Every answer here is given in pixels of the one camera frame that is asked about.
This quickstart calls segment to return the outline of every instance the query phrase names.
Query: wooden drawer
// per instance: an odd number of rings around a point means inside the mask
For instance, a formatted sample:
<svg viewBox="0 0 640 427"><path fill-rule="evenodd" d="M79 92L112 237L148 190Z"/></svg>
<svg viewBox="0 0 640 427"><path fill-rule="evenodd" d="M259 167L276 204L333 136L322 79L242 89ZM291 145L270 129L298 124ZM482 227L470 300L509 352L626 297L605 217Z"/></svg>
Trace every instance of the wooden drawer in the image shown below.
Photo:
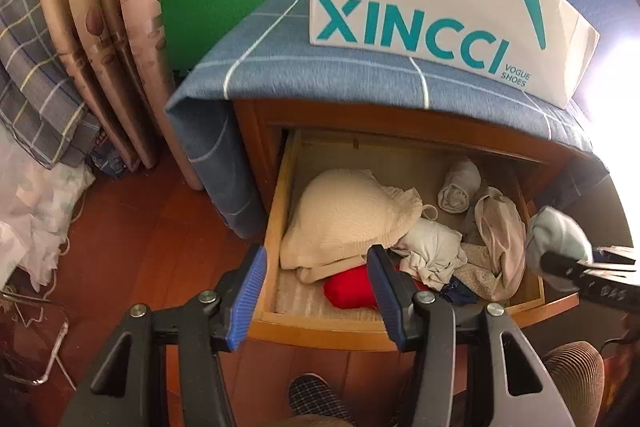
<svg viewBox="0 0 640 427"><path fill-rule="evenodd" d="M271 203L264 240L267 274L249 337L326 349L395 350L396 346L389 340L377 312L337 310L326 301L322 281L302 284L297 280L295 271L281 270L280 242L302 190L320 172L338 167L370 169L382 184L404 189L415 187L423 203L435 204L444 175L461 152L468 154L479 166L484 180L516 203L520 217L527 223L529 215L515 174L515 164L523 160L413 140L353 133L291 131ZM438 220L459 229L463 216L440 211ZM544 304L542 280L526 269L520 288L508 302L508 312L517 322L522 316L522 325L525 326L562 311L562 306L558 305L545 311ZM572 305L575 305L573 301L564 303L565 308ZM465 315L469 311L469 307L463 307L456 313Z"/></svg>

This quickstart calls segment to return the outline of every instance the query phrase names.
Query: plaid slipper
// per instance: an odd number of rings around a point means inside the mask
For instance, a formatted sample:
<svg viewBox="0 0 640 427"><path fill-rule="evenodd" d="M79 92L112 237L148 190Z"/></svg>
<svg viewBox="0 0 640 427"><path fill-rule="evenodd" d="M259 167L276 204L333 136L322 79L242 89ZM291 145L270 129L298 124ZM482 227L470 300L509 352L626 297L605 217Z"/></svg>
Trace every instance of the plaid slipper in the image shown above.
<svg viewBox="0 0 640 427"><path fill-rule="evenodd" d="M356 425L340 398L322 378L313 373L305 373L291 382L289 406L296 416L319 414Z"/></svg>

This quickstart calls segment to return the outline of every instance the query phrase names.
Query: beige hat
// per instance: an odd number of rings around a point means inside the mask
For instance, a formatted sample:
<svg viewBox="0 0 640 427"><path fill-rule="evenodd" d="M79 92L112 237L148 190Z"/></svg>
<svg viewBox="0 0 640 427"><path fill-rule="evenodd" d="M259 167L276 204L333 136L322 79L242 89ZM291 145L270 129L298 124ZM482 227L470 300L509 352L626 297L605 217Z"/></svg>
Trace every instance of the beige hat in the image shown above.
<svg viewBox="0 0 640 427"><path fill-rule="evenodd" d="M385 187L370 171L333 169L305 188L280 248L283 269L313 282L366 263L371 245L391 247L422 211L415 188Z"/></svg>

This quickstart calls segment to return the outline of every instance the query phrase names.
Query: screw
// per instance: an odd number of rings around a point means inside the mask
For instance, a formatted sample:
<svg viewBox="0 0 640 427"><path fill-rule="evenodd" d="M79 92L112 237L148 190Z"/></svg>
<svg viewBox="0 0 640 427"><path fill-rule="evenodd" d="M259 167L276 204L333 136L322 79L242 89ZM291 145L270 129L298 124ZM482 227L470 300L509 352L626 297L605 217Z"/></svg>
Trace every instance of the screw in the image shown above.
<svg viewBox="0 0 640 427"><path fill-rule="evenodd" d="M135 318L143 317L146 314L146 306L144 304L134 304L129 309L129 315Z"/></svg>
<svg viewBox="0 0 640 427"><path fill-rule="evenodd" d="M420 304L431 304L435 301L436 296L433 292L421 290L415 293L415 299L420 302Z"/></svg>
<svg viewBox="0 0 640 427"><path fill-rule="evenodd" d="M489 313L489 315L491 315L492 317L499 317L504 313L504 308L497 302L490 302L486 306L486 312Z"/></svg>
<svg viewBox="0 0 640 427"><path fill-rule="evenodd" d="M198 295L198 301L202 304L211 304L218 300L218 294L213 290L204 290Z"/></svg>

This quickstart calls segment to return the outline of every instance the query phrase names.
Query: plaid fabric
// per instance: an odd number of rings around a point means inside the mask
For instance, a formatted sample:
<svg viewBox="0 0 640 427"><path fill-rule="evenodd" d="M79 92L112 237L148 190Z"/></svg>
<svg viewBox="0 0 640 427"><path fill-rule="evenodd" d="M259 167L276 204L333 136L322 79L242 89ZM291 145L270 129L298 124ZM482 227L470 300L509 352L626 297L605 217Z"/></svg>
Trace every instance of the plaid fabric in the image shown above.
<svg viewBox="0 0 640 427"><path fill-rule="evenodd" d="M0 120L41 165L76 167L94 148L97 119L53 47L40 0L0 0Z"/></svg>
<svg viewBox="0 0 640 427"><path fill-rule="evenodd" d="M322 378L313 373L305 373L291 382L289 406L296 416L319 414L339 418L355 425L349 410L340 398Z"/></svg>

